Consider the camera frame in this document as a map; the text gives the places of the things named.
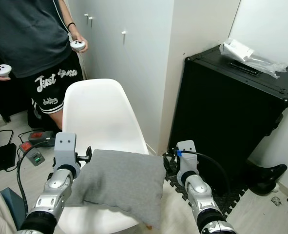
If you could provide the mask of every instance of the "white plastic bag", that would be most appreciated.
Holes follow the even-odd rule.
[[[254,50],[231,38],[228,38],[220,45],[220,52],[222,55],[237,60],[260,72],[267,73],[276,79],[279,78],[279,76],[276,75],[276,72],[287,71],[287,65],[285,63],[278,63],[263,58],[257,55]]]

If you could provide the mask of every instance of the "gray pillow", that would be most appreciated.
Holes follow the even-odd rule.
[[[74,181],[67,204],[117,206],[160,229],[164,176],[162,157],[95,150]]]

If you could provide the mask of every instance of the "white chair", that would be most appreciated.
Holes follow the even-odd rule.
[[[112,79],[85,80],[66,92],[63,131],[77,135],[76,152],[119,150],[148,154],[132,107],[121,85]],[[66,207],[59,227],[66,234],[111,234],[138,224],[118,208],[104,205]]]

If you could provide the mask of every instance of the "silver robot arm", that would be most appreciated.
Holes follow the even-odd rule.
[[[179,151],[196,152],[192,140],[179,142],[177,147]],[[182,153],[177,181],[188,193],[192,214],[200,234],[238,234],[215,203],[211,187],[199,176],[197,155]]]
[[[87,156],[75,153],[76,135],[58,133],[55,142],[54,173],[45,183],[44,191],[38,197],[18,234],[53,234],[66,200],[71,195],[73,180],[80,173],[79,161],[91,160],[92,150],[88,148]]]

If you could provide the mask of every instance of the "black wristband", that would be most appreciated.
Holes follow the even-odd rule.
[[[74,26],[76,25],[76,24],[73,23],[73,22],[69,23],[68,26],[67,26],[68,31],[69,31],[69,26],[70,26],[71,24],[74,24]]]

